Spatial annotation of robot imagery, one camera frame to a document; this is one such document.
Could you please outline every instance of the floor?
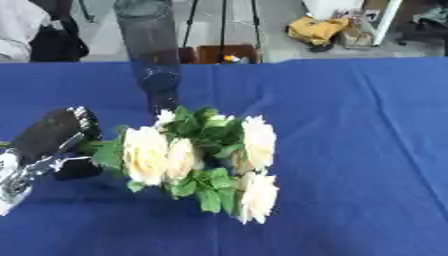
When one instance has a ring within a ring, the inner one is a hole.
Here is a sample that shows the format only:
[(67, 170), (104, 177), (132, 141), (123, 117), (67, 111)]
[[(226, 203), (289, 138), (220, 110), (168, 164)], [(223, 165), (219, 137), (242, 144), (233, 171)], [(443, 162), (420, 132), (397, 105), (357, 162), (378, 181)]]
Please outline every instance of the floor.
[[(173, 0), (179, 41), (183, 39), (185, 21), (192, 0)], [(228, 0), (227, 43), (254, 43), (254, 28), (250, 0)], [(85, 61), (120, 61), (127, 55), (116, 24), (112, 4), (114, 0), (86, 0), (89, 11), (95, 15), (95, 23), (87, 22), (77, 3), (73, 16), (79, 22), (84, 40), (91, 48)], [(408, 46), (395, 43), (396, 35), (388, 35), (384, 43), (369, 50), (347, 50), (336, 46), (326, 53), (311, 53), (308, 47), (288, 38), (283, 32), (291, 21), (305, 14), (301, 0), (257, 0), (261, 18), (262, 47), (267, 62), (281, 62), (293, 58), (375, 58), (440, 56), (442, 42), (412, 42)], [(221, 15), (220, 0), (200, 0), (189, 45), (217, 44)]]

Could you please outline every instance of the tripod leg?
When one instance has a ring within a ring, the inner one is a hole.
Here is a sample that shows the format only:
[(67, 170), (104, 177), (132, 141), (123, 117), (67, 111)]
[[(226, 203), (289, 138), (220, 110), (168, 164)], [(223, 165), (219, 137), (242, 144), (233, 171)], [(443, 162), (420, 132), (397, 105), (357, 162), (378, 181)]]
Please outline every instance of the tripod leg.
[(81, 6), (81, 11), (84, 15), (84, 18), (90, 22), (90, 23), (94, 23), (95, 22), (95, 16), (91, 15), (89, 13), (89, 11), (87, 10), (87, 6), (86, 3), (84, 2), (84, 0), (79, 0), (79, 5)]
[(199, 2), (199, 0), (193, 1), (193, 6), (191, 7), (190, 17), (187, 20), (187, 31), (185, 32), (184, 43), (182, 44), (182, 47), (184, 47), (184, 48), (187, 46), (188, 38), (190, 37), (191, 26), (193, 26), (193, 20), (194, 20), (194, 16), (196, 15), (196, 9), (198, 7), (198, 2)]
[(227, 21), (227, 0), (222, 0), (222, 16), (221, 16), (221, 42), (219, 44), (218, 63), (224, 61), (224, 45), (226, 36), (226, 21)]
[(261, 55), (260, 18), (258, 17), (256, 0), (251, 0), (251, 2), (252, 2), (252, 13), (254, 15), (255, 36), (257, 39), (255, 49), (257, 50), (260, 62), (263, 62), (263, 56)]

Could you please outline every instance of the blue fabric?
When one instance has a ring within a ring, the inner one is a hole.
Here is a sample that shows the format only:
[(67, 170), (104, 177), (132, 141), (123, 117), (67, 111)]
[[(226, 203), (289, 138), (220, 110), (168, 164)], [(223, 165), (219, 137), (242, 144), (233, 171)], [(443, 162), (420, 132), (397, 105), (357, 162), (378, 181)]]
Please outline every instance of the blue fabric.
[[(147, 125), (123, 63), (1, 65), (0, 139), (85, 105), (102, 128)], [(278, 133), (280, 194), (265, 225), (195, 200), (128, 192), (108, 175), (41, 179), (0, 218), (9, 256), (446, 256), (448, 59), (297, 60), (184, 67), (181, 100), (263, 114)]]

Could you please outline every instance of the vase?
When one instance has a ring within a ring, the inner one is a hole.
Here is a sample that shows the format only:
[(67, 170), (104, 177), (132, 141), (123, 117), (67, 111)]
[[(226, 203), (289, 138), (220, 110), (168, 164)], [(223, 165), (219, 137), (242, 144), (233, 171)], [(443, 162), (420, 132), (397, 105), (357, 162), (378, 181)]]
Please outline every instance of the vase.
[(177, 107), (180, 61), (170, 0), (117, 0), (117, 21), (149, 111)]

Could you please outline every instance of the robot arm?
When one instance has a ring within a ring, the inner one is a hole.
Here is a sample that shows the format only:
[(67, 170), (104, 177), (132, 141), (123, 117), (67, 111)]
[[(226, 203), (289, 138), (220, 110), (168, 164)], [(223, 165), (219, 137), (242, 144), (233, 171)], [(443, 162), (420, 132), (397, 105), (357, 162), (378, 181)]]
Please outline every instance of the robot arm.
[(74, 153), (80, 143), (99, 139), (97, 119), (84, 107), (54, 110), (17, 136), (0, 155), (0, 215), (29, 195), (38, 176), (69, 180), (99, 175), (88, 156)]

